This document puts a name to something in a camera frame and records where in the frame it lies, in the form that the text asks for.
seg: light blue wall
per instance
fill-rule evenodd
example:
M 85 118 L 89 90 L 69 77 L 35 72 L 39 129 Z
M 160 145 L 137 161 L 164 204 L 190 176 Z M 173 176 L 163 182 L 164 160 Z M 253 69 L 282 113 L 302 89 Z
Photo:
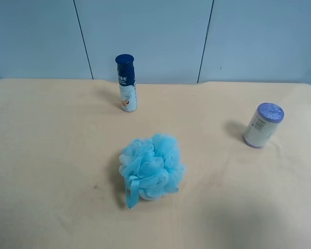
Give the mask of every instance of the light blue wall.
M 93 76 L 117 80 L 135 57 L 137 82 L 196 83 L 211 0 L 76 0 Z
M 215 0 L 200 82 L 311 84 L 311 0 Z
M 0 0 L 0 79 L 91 78 L 72 0 Z

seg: table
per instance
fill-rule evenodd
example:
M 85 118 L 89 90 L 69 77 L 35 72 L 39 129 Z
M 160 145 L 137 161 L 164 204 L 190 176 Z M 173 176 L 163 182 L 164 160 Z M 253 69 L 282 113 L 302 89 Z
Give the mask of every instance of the table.
M 311 86 L 0 80 L 0 248 L 311 248 Z M 257 106 L 285 111 L 263 149 L 242 142 Z M 177 137 L 177 194 L 125 206 L 120 150 Z

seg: can label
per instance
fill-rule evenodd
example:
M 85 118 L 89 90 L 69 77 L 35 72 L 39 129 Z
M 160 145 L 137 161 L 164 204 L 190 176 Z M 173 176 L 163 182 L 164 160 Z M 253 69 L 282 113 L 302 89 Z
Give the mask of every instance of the can label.
M 274 134 L 279 123 L 267 122 L 255 112 L 243 136 L 245 141 L 254 147 L 263 147 Z
M 120 95 L 124 111 L 133 112 L 137 109 L 136 83 L 133 86 L 123 86 L 120 84 Z

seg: white container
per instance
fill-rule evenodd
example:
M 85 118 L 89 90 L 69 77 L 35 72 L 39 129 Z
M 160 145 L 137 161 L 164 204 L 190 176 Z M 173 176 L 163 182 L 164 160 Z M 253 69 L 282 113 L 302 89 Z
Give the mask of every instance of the white container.
M 276 104 L 260 104 L 243 134 L 244 142 L 252 148 L 264 147 L 284 115 L 284 111 Z

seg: purple lid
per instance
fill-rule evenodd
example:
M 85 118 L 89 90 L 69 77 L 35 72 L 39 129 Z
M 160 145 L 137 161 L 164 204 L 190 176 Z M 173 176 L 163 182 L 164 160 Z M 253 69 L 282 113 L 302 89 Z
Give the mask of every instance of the purple lid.
M 284 110 L 276 104 L 262 103 L 257 108 L 258 115 L 267 122 L 280 123 L 284 116 Z

